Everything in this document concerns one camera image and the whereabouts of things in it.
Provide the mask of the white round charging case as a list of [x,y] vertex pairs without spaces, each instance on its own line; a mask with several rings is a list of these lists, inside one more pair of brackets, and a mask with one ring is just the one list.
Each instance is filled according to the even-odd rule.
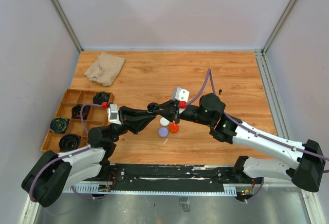
[[162,117],[162,118],[160,119],[160,125],[161,125],[161,126],[164,126],[164,127],[169,126],[169,125],[170,125],[170,121],[167,120],[166,118]]

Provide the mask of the orange round charging case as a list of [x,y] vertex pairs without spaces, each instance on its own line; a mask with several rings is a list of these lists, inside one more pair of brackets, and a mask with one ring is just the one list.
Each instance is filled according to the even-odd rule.
[[176,124],[176,123],[171,123],[169,126],[168,126],[168,129],[171,133],[177,133],[179,131],[179,125]]

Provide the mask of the black round charging case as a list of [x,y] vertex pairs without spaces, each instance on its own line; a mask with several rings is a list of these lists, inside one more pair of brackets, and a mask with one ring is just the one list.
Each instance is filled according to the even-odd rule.
[[147,112],[152,114],[154,111],[159,110],[158,104],[155,102],[152,102],[150,104],[148,104],[147,106]]

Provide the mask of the purple round charging case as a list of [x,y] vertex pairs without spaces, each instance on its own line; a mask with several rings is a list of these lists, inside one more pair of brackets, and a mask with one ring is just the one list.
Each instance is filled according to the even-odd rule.
[[158,130],[158,135],[162,138],[165,138],[167,137],[169,134],[169,130],[166,128],[166,127],[161,127],[159,130]]

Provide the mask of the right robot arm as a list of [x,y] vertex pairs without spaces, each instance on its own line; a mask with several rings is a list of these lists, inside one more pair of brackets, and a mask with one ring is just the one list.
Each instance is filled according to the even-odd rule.
[[250,178],[277,178],[291,181],[295,186],[318,192],[327,158],[320,144],[314,140],[292,141],[259,130],[224,112],[223,103],[215,94],[200,98],[195,106],[183,100],[170,100],[162,104],[149,104],[148,110],[169,121],[185,121],[210,128],[210,135],[220,141],[258,150],[272,157],[260,160],[240,156],[233,169],[239,183]]

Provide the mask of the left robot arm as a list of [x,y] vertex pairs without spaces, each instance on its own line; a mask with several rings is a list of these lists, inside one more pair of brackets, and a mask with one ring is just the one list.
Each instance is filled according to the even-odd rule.
[[63,190],[88,178],[103,181],[110,175],[108,163],[119,137],[127,132],[138,134],[156,118],[154,103],[146,110],[117,107],[107,109],[109,125],[91,128],[87,145],[66,153],[45,152],[27,176],[21,187],[32,202],[43,207],[52,205]]

